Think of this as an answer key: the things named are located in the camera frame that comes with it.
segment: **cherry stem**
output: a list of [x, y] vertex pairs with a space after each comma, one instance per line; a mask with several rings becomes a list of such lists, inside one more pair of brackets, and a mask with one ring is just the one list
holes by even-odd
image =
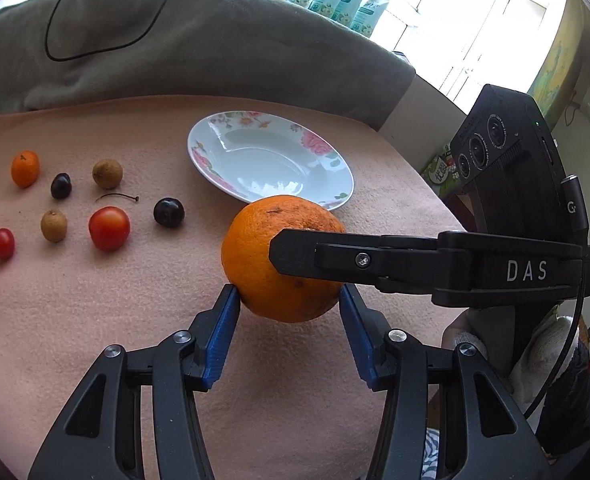
[[135, 202], [139, 202], [139, 196], [124, 195], [123, 193], [106, 193], [105, 195], [101, 195], [97, 200], [95, 200], [95, 202], [97, 202], [101, 198], [104, 198], [105, 196], [112, 196], [112, 195], [125, 196], [126, 198], [134, 200]]

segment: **blue gripper pad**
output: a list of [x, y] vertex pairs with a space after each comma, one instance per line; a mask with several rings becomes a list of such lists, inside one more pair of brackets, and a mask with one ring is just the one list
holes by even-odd
[[190, 328], [196, 338], [190, 376], [200, 380], [202, 391], [212, 388], [221, 377], [226, 355], [239, 318], [239, 292], [225, 285], [212, 309], [195, 316]]
[[339, 310], [360, 378], [374, 392], [388, 389], [396, 362], [384, 348], [384, 336], [390, 330], [386, 318], [379, 310], [367, 308], [351, 283], [342, 286]]

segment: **small red fruit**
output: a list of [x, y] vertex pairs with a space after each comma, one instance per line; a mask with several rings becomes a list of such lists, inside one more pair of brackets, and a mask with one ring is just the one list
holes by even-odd
[[0, 259], [8, 260], [14, 254], [14, 236], [8, 229], [0, 229]]
[[92, 214], [88, 230], [95, 247], [102, 251], [114, 251], [126, 242], [130, 234], [130, 220], [118, 207], [103, 207]]

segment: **white plate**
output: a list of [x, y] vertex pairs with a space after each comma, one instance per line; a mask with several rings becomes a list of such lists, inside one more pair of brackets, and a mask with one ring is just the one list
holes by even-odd
[[188, 154], [211, 183], [244, 202], [296, 195], [336, 209], [352, 195], [352, 173], [317, 134], [282, 117], [235, 111], [211, 115], [188, 134]]

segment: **screw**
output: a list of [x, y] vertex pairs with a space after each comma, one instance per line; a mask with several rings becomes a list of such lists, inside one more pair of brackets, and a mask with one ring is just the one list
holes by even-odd
[[475, 348], [475, 345], [470, 343], [462, 343], [459, 345], [459, 353], [465, 355], [466, 357], [470, 357], [477, 353], [477, 348]]
[[175, 332], [173, 334], [172, 339], [176, 343], [187, 343], [192, 339], [192, 336], [190, 335], [190, 332], [188, 332], [187, 330], [179, 330], [179, 332]]
[[394, 329], [388, 332], [388, 337], [390, 338], [390, 341], [395, 341], [396, 343], [403, 343], [404, 341], [406, 341], [406, 338], [408, 336], [406, 335], [406, 332], [404, 332], [403, 330]]
[[355, 263], [360, 269], [365, 269], [370, 265], [370, 256], [366, 253], [359, 253], [355, 256]]
[[119, 354], [121, 354], [121, 346], [119, 345], [110, 345], [104, 349], [106, 357], [117, 357]]

